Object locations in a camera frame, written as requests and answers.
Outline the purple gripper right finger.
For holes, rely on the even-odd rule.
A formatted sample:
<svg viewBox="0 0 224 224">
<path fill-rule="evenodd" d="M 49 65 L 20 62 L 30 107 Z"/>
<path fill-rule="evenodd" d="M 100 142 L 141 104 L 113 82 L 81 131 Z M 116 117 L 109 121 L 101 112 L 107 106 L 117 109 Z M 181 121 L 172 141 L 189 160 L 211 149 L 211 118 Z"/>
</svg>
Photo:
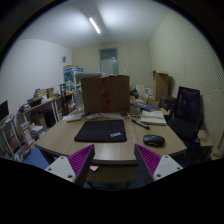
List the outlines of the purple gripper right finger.
<svg viewBox="0 0 224 224">
<path fill-rule="evenodd" d="M 146 182 L 160 180 L 182 169 L 169 155 L 160 156 L 138 144 L 135 145 L 134 155 Z"/>
</svg>

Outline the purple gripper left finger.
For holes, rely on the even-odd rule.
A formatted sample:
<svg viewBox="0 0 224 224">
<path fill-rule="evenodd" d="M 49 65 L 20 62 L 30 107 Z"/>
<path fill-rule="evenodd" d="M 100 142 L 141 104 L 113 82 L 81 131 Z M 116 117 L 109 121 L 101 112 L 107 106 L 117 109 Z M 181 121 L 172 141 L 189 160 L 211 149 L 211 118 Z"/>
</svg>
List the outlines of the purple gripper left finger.
<svg viewBox="0 0 224 224">
<path fill-rule="evenodd" d="M 68 157 L 60 156 L 46 168 L 46 171 L 83 186 L 94 155 L 95 148 L 91 144 Z"/>
</svg>

